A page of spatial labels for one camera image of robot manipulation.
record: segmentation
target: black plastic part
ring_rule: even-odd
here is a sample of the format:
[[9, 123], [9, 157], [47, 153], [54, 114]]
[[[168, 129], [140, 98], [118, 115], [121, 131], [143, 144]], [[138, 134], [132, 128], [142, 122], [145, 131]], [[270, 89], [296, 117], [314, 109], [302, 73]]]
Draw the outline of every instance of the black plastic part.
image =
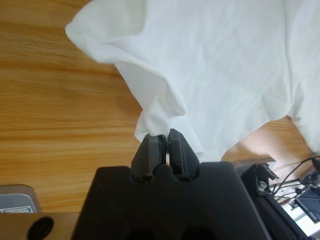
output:
[[231, 163], [197, 172], [181, 182], [161, 164], [142, 184], [128, 167], [99, 168], [72, 240], [270, 240]]
[[[269, 179], [277, 179], [278, 176], [268, 168], [267, 164], [253, 164], [247, 171], [241, 175], [245, 186], [250, 189], [255, 196], [265, 196], [271, 193]], [[266, 184], [264, 191], [259, 190], [260, 181]]]
[[194, 179], [197, 176], [199, 159], [185, 137], [175, 129], [168, 136], [170, 166], [178, 179]]
[[320, 160], [313, 158], [311, 161], [314, 169], [317, 171], [318, 174], [320, 174]]
[[270, 190], [260, 192], [257, 183], [265, 179], [268, 174], [260, 168], [259, 164], [252, 165], [241, 175], [241, 179], [249, 192], [251, 199], [259, 212], [265, 226], [273, 240], [311, 240], [313, 238], [301, 230], [295, 221], [287, 214], [280, 204], [270, 194]]
[[167, 145], [164, 135], [150, 136], [147, 134], [132, 162], [131, 170], [137, 182], [148, 183], [153, 180], [156, 166], [166, 164]]

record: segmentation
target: table surface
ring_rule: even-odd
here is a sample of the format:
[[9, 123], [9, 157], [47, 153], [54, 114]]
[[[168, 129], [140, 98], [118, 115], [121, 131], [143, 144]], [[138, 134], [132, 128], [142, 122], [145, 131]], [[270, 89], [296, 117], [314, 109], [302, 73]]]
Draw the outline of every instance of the table surface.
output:
[[[33, 187], [43, 212], [79, 212], [96, 169], [129, 166], [140, 144], [133, 133], [141, 108], [118, 71], [65, 34], [87, 2], [0, 1], [0, 185]], [[285, 117], [222, 160], [271, 156], [283, 178], [311, 154]]]

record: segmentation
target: white t-shirt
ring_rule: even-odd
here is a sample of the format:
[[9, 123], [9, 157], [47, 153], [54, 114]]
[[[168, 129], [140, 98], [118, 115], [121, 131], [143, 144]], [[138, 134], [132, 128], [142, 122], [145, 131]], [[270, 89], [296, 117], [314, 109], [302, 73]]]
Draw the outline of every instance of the white t-shirt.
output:
[[135, 136], [183, 133], [201, 162], [289, 115], [320, 152], [320, 1], [93, 0], [66, 26], [114, 63], [143, 111]]

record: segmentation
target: round hole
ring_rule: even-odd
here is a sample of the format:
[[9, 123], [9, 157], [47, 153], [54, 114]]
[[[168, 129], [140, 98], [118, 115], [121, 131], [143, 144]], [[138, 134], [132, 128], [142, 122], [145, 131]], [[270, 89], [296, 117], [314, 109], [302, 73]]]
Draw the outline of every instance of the round hole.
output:
[[181, 240], [215, 240], [215, 236], [208, 229], [201, 226], [189, 226]]
[[148, 174], [148, 175], [144, 175], [143, 177], [142, 177], [142, 182], [143, 183], [150, 183], [150, 182], [152, 182], [152, 180], [154, 179], [155, 177], [152, 175], [152, 174]]
[[180, 182], [191, 182], [191, 179], [187, 176], [181, 176], [178, 179]]
[[49, 235], [54, 227], [54, 220], [49, 216], [44, 216], [35, 221], [29, 228], [27, 240], [43, 240]]

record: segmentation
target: wood grain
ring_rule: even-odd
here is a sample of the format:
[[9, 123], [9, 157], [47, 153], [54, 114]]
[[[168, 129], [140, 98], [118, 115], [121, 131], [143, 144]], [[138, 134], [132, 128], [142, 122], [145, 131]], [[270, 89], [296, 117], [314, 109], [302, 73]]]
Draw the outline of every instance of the wood grain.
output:
[[[33, 187], [44, 212], [79, 212], [96, 169], [129, 166], [139, 146], [133, 133], [141, 108], [126, 83], [65, 34], [87, 2], [0, 1], [0, 185]], [[223, 160], [271, 155], [284, 175], [310, 154], [284, 118]]]

